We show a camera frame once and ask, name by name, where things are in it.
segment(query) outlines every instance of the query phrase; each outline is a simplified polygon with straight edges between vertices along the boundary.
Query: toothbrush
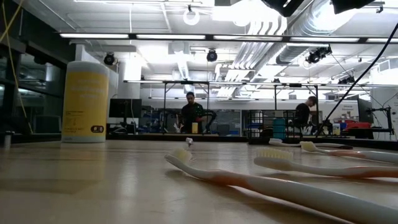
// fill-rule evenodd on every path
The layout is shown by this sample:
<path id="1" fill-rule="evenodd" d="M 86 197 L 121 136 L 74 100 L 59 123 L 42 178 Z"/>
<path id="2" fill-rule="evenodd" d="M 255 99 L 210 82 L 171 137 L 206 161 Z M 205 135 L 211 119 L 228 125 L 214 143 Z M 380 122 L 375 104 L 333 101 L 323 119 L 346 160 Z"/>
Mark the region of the toothbrush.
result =
<path id="1" fill-rule="evenodd" d="M 221 185 L 242 187 L 260 194 L 303 205 L 354 223 L 396 224 L 398 210 L 310 185 L 275 178 L 244 175 L 225 170 L 200 170 L 188 164 L 192 154 L 176 149 L 165 156 L 167 162 L 198 179 Z"/>
<path id="2" fill-rule="evenodd" d="M 286 144 L 283 143 L 281 139 L 274 139 L 271 138 L 268 142 L 270 145 L 273 146 L 285 146 L 285 147 L 300 147 L 300 143 L 298 144 Z M 335 144 L 335 143 L 315 143 L 317 147 L 333 147 L 337 149 L 353 149 L 352 146 L 347 146 L 343 144 Z"/>
<path id="3" fill-rule="evenodd" d="M 324 150 L 317 148 L 313 142 L 302 141 L 300 144 L 301 148 L 308 152 L 321 152 L 331 156 L 348 156 L 398 164 L 398 154 L 376 151 Z"/>
<path id="4" fill-rule="evenodd" d="M 254 164 L 282 171 L 297 171 L 308 174 L 327 175 L 345 178 L 371 178 L 371 177 L 395 177 L 398 178 L 398 167 L 383 166 L 357 166 L 347 168 L 321 168 L 297 164 L 292 161 L 293 153 L 278 149 L 260 149 Z"/>

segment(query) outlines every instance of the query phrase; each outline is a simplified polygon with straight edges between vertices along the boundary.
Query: man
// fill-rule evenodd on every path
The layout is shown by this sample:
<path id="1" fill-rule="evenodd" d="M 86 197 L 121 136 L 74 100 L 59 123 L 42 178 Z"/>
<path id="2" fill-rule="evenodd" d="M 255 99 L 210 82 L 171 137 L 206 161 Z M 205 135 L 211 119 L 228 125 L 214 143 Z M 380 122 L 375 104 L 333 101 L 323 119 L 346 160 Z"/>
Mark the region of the man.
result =
<path id="1" fill-rule="evenodd" d="M 318 99 L 315 96 L 308 97 L 305 103 L 301 103 L 296 107 L 296 118 L 294 120 L 294 126 L 301 128 L 308 124 L 308 118 L 310 117 L 310 108 L 318 103 Z"/>
<path id="2" fill-rule="evenodd" d="M 185 133 L 192 133 L 192 123 L 198 123 L 198 133 L 202 133 L 201 122 L 205 120 L 205 118 L 203 118 L 203 107 L 195 102 L 195 94 L 192 92 L 187 93 L 187 101 L 188 104 L 181 110 L 181 115 L 184 119 L 182 131 Z"/>

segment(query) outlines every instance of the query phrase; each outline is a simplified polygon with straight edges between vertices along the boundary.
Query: yellow label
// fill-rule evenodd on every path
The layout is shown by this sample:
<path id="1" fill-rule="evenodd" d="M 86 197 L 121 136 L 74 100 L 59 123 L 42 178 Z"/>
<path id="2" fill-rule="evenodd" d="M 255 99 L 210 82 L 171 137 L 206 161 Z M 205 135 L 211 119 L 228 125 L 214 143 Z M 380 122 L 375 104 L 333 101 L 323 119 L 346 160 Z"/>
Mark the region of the yellow label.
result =
<path id="1" fill-rule="evenodd" d="M 99 73 L 67 73 L 63 105 L 63 135 L 105 136 L 108 83 L 108 77 Z"/>

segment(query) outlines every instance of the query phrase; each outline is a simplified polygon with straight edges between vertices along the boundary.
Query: black cable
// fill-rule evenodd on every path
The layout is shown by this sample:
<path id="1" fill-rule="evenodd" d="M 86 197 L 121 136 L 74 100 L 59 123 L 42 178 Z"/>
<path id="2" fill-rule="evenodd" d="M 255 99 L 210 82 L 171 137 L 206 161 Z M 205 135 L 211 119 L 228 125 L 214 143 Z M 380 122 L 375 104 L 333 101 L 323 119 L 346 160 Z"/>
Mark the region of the black cable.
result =
<path id="1" fill-rule="evenodd" d="M 378 120 L 377 116 L 372 112 L 374 118 L 376 119 L 379 127 L 383 128 L 383 126 L 381 125 L 380 121 Z M 380 136 L 380 132 L 377 132 L 377 140 L 379 140 L 379 136 Z"/>
<path id="2" fill-rule="evenodd" d="M 340 67 L 344 70 L 344 72 L 345 72 L 347 75 L 349 75 L 349 73 L 347 72 L 347 70 L 340 64 L 340 62 L 335 58 L 335 56 L 334 56 L 333 54 L 331 54 L 331 56 L 336 60 L 336 62 L 338 63 L 338 65 L 340 65 Z M 372 95 L 370 95 L 370 93 L 369 93 L 368 91 L 366 91 L 361 85 L 360 85 L 359 87 L 361 87 L 361 89 L 362 89 L 363 91 L 365 91 L 366 94 L 368 94 L 376 103 L 378 103 L 378 104 L 383 108 L 383 106 L 381 105 L 381 103 L 378 102 L 377 99 L 375 99 Z"/>
<path id="3" fill-rule="evenodd" d="M 396 97 L 396 95 L 398 95 L 398 92 L 397 92 L 394 96 L 392 96 L 391 98 L 389 98 L 386 102 L 384 102 L 383 105 L 382 105 L 382 107 L 384 108 L 384 105 L 386 105 L 386 103 L 387 103 L 388 101 L 390 101 L 390 100 L 392 100 L 394 97 Z"/>
<path id="4" fill-rule="evenodd" d="M 381 49 L 379 55 L 373 60 L 373 62 L 369 65 L 369 67 L 362 73 L 361 76 L 359 76 L 356 81 L 351 85 L 351 87 L 347 90 L 347 92 L 344 94 L 344 96 L 340 99 L 339 102 L 337 102 L 336 106 L 332 109 L 332 111 L 329 113 L 329 115 L 326 117 L 327 121 L 330 116 L 333 114 L 333 112 L 335 112 L 336 108 L 338 107 L 338 105 L 340 105 L 340 103 L 344 100 L 344 98 L 346 98 L 346 96 L 348 95 L 348 93 L 354 88 L 354 86 L 360 81 L 360 79 L 362 77 L 365 76 L 365 74 L 367 74 L 367 72 L 373 67 L 373 65 L 380 59 L 381 55 L 384 53 L 384 51 L 386 50 L 387 46 L 390 44 L 391 39 L 393 38 L 394 34 L 396 33 L 398 29 L 398 23 L 396 24 L 395 28 L 392 30 L 390 37 L 387 39 L 386 44 L 384 44 L 384 47 Z M 320 130 L 323 129 L 324 125 L 325 125 L 325 121 L 322 122 L 321 128 L 318 130 L 317 135 L 315 136 L 316 138 L 319 136 Z"/>

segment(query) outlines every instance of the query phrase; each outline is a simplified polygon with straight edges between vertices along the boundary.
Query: yellow cup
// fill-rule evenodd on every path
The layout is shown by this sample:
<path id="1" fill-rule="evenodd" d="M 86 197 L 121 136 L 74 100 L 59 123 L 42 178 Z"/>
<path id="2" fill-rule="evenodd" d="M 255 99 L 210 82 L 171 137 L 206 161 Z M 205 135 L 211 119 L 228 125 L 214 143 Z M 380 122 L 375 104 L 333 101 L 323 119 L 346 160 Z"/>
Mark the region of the yellow cup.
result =
<path id="1" fill-rule="evenodd" d="M 198 134 L 198 123 L 192 123 L 192 134 Z"/>

